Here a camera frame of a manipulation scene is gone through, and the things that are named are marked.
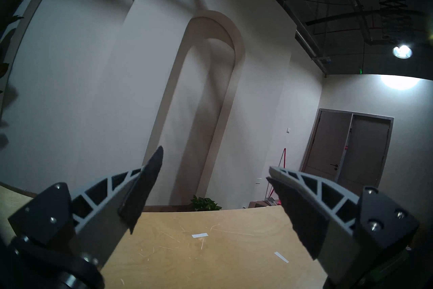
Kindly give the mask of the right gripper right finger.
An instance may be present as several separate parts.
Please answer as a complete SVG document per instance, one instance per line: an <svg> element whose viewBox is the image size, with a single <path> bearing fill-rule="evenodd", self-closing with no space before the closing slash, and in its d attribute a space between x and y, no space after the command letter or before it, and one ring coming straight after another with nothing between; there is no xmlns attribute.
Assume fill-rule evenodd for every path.
<svg viewBox="0 0 433 289"><path fill-rule="evenodd" d="M408 259L419 221L377 188L357 196L304 172L269 167L293 230L327 278L323 288L386 288Z"/></svg>

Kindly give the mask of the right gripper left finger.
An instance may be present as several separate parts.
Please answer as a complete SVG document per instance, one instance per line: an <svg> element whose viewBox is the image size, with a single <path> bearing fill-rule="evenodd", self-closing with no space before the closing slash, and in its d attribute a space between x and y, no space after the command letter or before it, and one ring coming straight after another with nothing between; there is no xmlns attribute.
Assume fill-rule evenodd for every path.
<svg viewBox="0 0 433 289"><path fill-rule="evenodd" d="M164 150L146 165L101 178L70 194L57 182L8 217L16 237L54 252L96 259L104 266L127 230L133 233L156 183Z"/></svg>

